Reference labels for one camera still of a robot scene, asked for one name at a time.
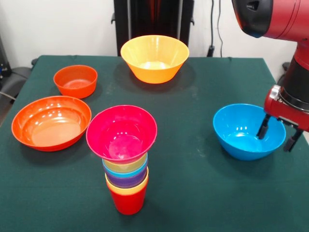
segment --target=blue bowl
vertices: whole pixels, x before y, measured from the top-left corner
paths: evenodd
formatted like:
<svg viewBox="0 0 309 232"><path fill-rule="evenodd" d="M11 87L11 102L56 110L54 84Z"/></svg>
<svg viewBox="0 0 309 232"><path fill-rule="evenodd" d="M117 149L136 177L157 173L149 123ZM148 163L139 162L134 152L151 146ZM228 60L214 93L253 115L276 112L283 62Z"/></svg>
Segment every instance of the blue bowl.
<svg viewBox="0 0 309 232"><path fill-rule="evenodd" d="M239 160L257 160L269 155L285 140L283 123L271 117L264 139L256 134L265 117L264 109L249 104L233 104L220 109L213 127L222 147Z"/></svg>

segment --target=yellow cup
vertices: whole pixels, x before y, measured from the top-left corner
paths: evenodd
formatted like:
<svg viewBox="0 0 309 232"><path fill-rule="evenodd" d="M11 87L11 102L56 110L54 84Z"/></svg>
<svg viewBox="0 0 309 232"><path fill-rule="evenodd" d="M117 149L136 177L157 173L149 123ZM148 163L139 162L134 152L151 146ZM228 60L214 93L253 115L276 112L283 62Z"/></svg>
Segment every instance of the yellow cup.
<svg viewBox="0 0 309 232"><path fill-rule="evenodd" d="M118 188L115 185L113 185L108 180L106 174L105 174L105 179L106 179L106 184L107 184L108 188L110 190L112 190L113 192L120 194L120 195L132 195L134 193L141 191L146 186L146 184L148 182L148 174L149 174L149 170L148 170L148 167L147 167L147 174L146 174L145 179L139 185L136 185L132 188L127 188L127 189L126 188Z"/></svg>
<svg viewBox="0 0 309 232"><path fill-rule="evenodd" d="M110 162L108 160L103 160L103 162L106 167L108 167L110 170L116 173L130 173L132 171L139 169L145 163L146 159L147 159L147 153L145 153L141 158L132 163L119 164Z"/></svg>

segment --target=bowl rim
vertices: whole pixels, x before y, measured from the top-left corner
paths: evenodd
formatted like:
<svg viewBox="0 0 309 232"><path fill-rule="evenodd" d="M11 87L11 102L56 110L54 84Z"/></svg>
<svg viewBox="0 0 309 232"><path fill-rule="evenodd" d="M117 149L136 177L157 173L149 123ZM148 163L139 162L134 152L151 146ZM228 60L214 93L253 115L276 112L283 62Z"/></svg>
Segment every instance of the bowl rim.
<svg viewBox="0 0 309 232"><path fill-rule="evenodd" d="M120 181L120 183L119 182L117 182L116 184L113 182L113 181L111 181L110 180L110 176L108 176L108 175L106 175L106 177L107 177L107 179L108 179L108 181L112 184L112 185L114 185L114 186L116 186L116 187L118 187L118 188L121 188L121 189L128 189L128 188L132 188L132 187L134 187L134 186L137 186L137 185L139 185L145 178L146 178L146 175L147 175L147 169L145 169L145 172L144 172L144 174L142 175L142 178L139 178L138 180L136 180L136 179L133 179L133 180L129 180L129 183L126 181L126 178L118 178L117 179L117 181Z"/></svg>
<svg viewBox="0 0 309 232"><path fill-rule="evenodd" d="M130 157L130 158L127 158L127 159L112 159L112 158L109 158L109 157L106 157L104 155L100 155L98 152L96 152L89 144L89 141L88 141L88 132L89 132L89 127L91 125L91 123L101 114L103 114L105 111L108 111L112 108L115 108L115 107L134 107L134 108L138 108L142 111L144 111L145 113L147 113L150 118L152 119L152 121L154 122L154 127L155 127L155 135L154 135L154 138L153 138L153 141L149 144L149 146L144 149L143 151L141 151L139 154L133 156L133 157ZM88 144L88 147L92 150L93 153L95 153L97 156L99 156L100 158L102 159L105 159L105 160L108 160L110 162L114 162L114 163L130 163L130 160L136 160L138 158L140 158L141 156L143 156L146 152L149 151L149 149L152 147L152 145L155 143L155 140L156 140L156 137L158 135L158 125L155 121L155 118L148 112L146 111L145 109L141 108L141 107L138 107L138 106L135 106L135 105L115 105L115 106L112 106L112 107L109 107L101 112L99 112L96 116L94 116L94 118L90 121L88 127L87 127L87 131L86 131L86 141L87 141L87 144Z"/></svg>
<svg viewBox="0 0 309 232"><path fill-rule="evenodd" d="M124 45L122 45L122 47L121 47L121 49L120 49L120 55L121 55L122 59L124 59L126 63L128 63L129 65L132 65L132 66L134 66L134 67L137 67L137 68L140 68L140 69L143 69L143 70L152 70L152 71L157 70L157 69L144 69L144 68L138 67L138 66L136 66L135 64L132 64L131 62L128 62L128 61L123 57L123 49L127 46L127 44L128 44L130 41L132 41L132 40L138 40L139 38L142 38L142 37L167 37L167 38L170 38L171 40L177 40L178 42L180 42L182 45L185 46L186 51L187 51L187 55L186 55L186 58L185 58L182 62L179 62L179 63L177 63L176 65L173 65L173 66L171 66L171 67L169 67L169 68L166 68L166 69L159 69L159 70L169 70L169 69L173 69L173 68L175 68L175 67L177 67L177 66L179 66L179 65L182 65L182 64L188 59L188 57L189 57L189 55L190 55L190 50L189 50L188 46L185 45L184 42L182 42L182 41L180 41L180 40L178 40L178 39L176 39L176 38L173 38L173 37L170 37L170 36L166 36L166 35L156 35L156 34L153 34L153 35L142 35L142 36L138 36L138 37L135 37L135 38L133 38L133 39L128 40L127 42L124 43Z"/></svg>
<svg viewBox="0 0 309 232"><path fill-rule="evenodd" d="M89 120L88 123L86 124L85 128L83 129L83 131L81 131L77 136L75 136L74 138L72 138L72 139L70 139L70 140L68 140L68 141L65 141L65 142L60 143L60 144L57 144L57 145L51 145L51 146L38 146L38 145L34 145L34 144L30 144L30 143L25 143L25 142L21 141L21 140L17 137L17 135L15 135L14 130L13 130L13 124L14 124L14 122L16 121L17 116L18 116L22 111L24 111L27 107L31 106L32 104L34 104L34 103L36 103L36 102L39 102L39 101L42 101L42 100L52 99L52 98L66 98L66 99L71 99L71 100L75 100L75 101L81 102L83 105L86 106L87 110L88 110L89 113L90 113L90 120ZM69 141L71 141L71 140L74 140L75 138L77 138L78 136L80 136L81 134L83 134L83 133L86 131L86 129L88 128L88 126L89 126L89 124L90 124L90 122L91 122L91 117L92 117L91 109L90 109L89 105L88 105L86 102L84 102L84 101L82 101L82 100L80 100L80 99L78 99L78 98L70 97L70 96L65 96L65 95L60 95L60 96L49 96L49 97L46 97L46 98L40 98L40 99L37 99L37 100L35 100L35 101L33 101L33 102L30 102L29 104L25 105L22 109L20 109L20 110L18 111L18 113L17 113L17 114L14 116L14 118L13 118L13 121L12 121L12 123L11 123L11 131L12 131L12 134L13 134L13 136L15 137L15 139L16 139L17 141L19 141L20 143L26 145L26 146L37 147L37 148L52 148L52 147L54 147L54 146L62 145L62 144L65 144L65 143L67 143L67 142L69 142Z"/></svg>
<svg viewBox="0 0 309 232"><path fill-rule="evenodd" d="M113 163L113 162L110 162L108 160L105 160L105 159L102 159L104 164L112 171L114 171L113 169L122 169L122 167L125 167L125 169L127 169L128 167L131 167L132 165L135 165L136 163L140 162L140 160L143 160L147 158L148 156L148 153L146 152L144 155L142 155L140 158L138 158L137 160L131 162L131 163Z"/></svg>
<svg viewBox="0 0 309 232"><path fill-rule="evenodd" d="M108 167L106 167L103 159L102 159L102 163L103 163L103 167L105 168L105 170L110 174L113 175L114 177L117 178L131 178L134 177L136 175L138 175L142 170L145 169L145 167L147 167L147 163L148 163L148 155L146 157L145 162L143 163L143 165L141 167L139 167L138 169L131 171L129 173L118 173L118 172L114 172L113 170L109 169Z"/></svg>
<svg viewBox="0 0 309 232"><path fill-rule="evenodd" d="M250 153L266 153L266 152L271 152L271 151L274 151L274 150L278 149L278 148L283 144L283 142L285 141L285 138L286 138L286 130L285 130L284 124L283 124L282 122L278 122L278 123L280 123L281 128L283 129L284 135L283 135L282 140L280 141L279 145L277 145L276 147L274 147L274 148L272 148L272 149L263 150L263 151L249 151L249 150L247 150L247 149L240 149L240 148L238 148L238 147L236 147L236 146L234 146L234 145L228 143L228 142L226 141L226 139L224 139L224 138L218 133L217 128L216 128L216 126L215 126L215 120L216 120L216 117L217 117L217 115L219 114L219 112L221 112L222 110L224 110L224 109L226 109L226 108L233 107L233 106L235 106L235 105L245 105L245 106L249 106L249 107L254 107L254 108L261 109L261 110L263 110L263 112L265 112L264 109L263 109L262 107L257 106L257 105L253 105L253 104L247 104L247 103L235 103L235 104L230 104L230 105L226 105L226 106L222 107L221 109L219 109L219 110L215 113L215 115L214 115L214 117L213 117L213 120L212 120L213 128L214 128L214 130L215 130L217 136L218 136L220 139L222 139L225 143L229 144L230 146L232 146L232 147L234 147L234 148L236 148L236 149L238 149L238 150L246 151L246 152L250 152Z"/></svg>
<svg viewBox="0 0 309 232"><path fill-rule="evenodd" d="M82 87L76 87L76 88L66 88L66 87L63 87L62 85L58 84L57 81L56 81L56 76L57 76L57 74L59 74L59 72L65 70L65 69L67 69L67 68L72 68L72 67L84 67L84 68L90 68L90 69L92 69L92 70L95 71L95 73L96 73L96 77L95 77L94 81L92 81L92 82L89 83L88 85L85 85L85 86L82 86ZM82 88L86 88L86 87L88 87L88 86L90 86L90 85L93 85L93 84L98 80L98 72L97 72L97 70L95 70L95 69L92 68L91 66L83 65L83 64L74 64L74 65L69 65L69 66L63 67L62 69L58 70L58 71L55 73L53 79L54 79L54 84L55 84L57 87L61 87L61 88L64 88L64 89L75 89L75 90L77 90L77 89L82 89Z"/></svg>

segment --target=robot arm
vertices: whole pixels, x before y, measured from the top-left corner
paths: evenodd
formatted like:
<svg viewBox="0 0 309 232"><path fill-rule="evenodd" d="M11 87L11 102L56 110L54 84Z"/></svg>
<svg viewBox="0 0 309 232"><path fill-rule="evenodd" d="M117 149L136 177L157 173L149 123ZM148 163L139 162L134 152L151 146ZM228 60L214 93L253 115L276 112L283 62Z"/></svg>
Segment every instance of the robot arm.
<svg viewBox="0 0 309 232"><path fill-rule="evenodd" d="M296 129L284 150L291 151L303 131L309 131L309 1L232 0L241 29L253 37L297 42L282 86L266 96L266 117L257 134L266 134L271 116Z"/></svg>

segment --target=pink bowl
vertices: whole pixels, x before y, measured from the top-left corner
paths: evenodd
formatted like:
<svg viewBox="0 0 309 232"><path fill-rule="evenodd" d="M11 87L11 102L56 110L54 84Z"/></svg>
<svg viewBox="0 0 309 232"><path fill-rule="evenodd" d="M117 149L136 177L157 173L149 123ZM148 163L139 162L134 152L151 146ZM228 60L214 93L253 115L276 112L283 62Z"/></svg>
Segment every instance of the pink bowl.
<svg viewBox="0 0 309 232"><path fill-rule="evenodd" d="M90 149L114 163L130 163L142 157L157 135L155 119L134 105L118 105L98 113L86 132Z"/></svg>

